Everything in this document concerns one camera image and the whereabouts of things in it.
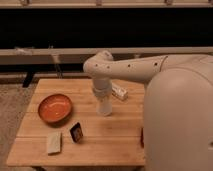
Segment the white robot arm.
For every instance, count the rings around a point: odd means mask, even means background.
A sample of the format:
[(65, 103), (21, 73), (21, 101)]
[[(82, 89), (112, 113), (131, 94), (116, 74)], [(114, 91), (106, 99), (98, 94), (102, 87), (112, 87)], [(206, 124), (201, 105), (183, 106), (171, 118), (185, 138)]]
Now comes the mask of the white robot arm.
[(143, 135), (147, 171), (213, 171), (213, 55), (166, 54), (115, 61), (108, 51), (83, 69), (93, 90), (112, 79), (146, 85)]

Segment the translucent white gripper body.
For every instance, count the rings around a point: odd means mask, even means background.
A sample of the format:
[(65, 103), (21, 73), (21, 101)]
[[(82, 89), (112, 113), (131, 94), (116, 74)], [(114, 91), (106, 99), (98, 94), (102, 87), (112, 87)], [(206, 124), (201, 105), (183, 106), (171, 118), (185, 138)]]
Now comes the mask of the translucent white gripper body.
[(92, 88), (94, 96), (100, 103), (108, 103), (111, 95), (111, 89), (97, 89), (95, 87)]

